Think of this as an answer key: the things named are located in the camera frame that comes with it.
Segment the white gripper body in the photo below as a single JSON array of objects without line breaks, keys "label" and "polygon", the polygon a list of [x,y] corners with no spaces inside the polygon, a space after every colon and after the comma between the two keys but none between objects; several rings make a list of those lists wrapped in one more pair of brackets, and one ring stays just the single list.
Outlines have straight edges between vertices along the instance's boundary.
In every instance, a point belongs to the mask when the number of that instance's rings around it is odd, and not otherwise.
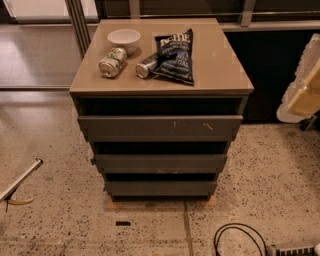
[{"label": "white gripper body", "polygon": [[302,90],[303,79],[309,74],[318,59],[320,59],[320,35],[315,33],[312,35],[302,53],[298,67],[295,71],[295,80],[289,84],[282,97],[282,102],[277,109],[276,116],[279,121],[285,123],[298,123],[312,116],[306,117],[289,113],[288,103],[299,90]]}]

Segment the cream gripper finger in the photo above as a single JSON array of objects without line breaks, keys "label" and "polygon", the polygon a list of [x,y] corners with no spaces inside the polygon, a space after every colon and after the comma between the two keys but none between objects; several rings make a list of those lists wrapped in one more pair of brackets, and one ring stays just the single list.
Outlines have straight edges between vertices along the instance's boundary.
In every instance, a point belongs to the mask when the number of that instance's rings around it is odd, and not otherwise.
[{"label": "cream gripper finger", "polygon": [[309,74],[303,79],[302,91],[307,93],[320,93],[320,59],[317,60]]},{"label": "cream gripper finger", "polygon": [[311,116],[320,110],[320,95],[299,90],[288,103],[288,112],[299,116]]}]

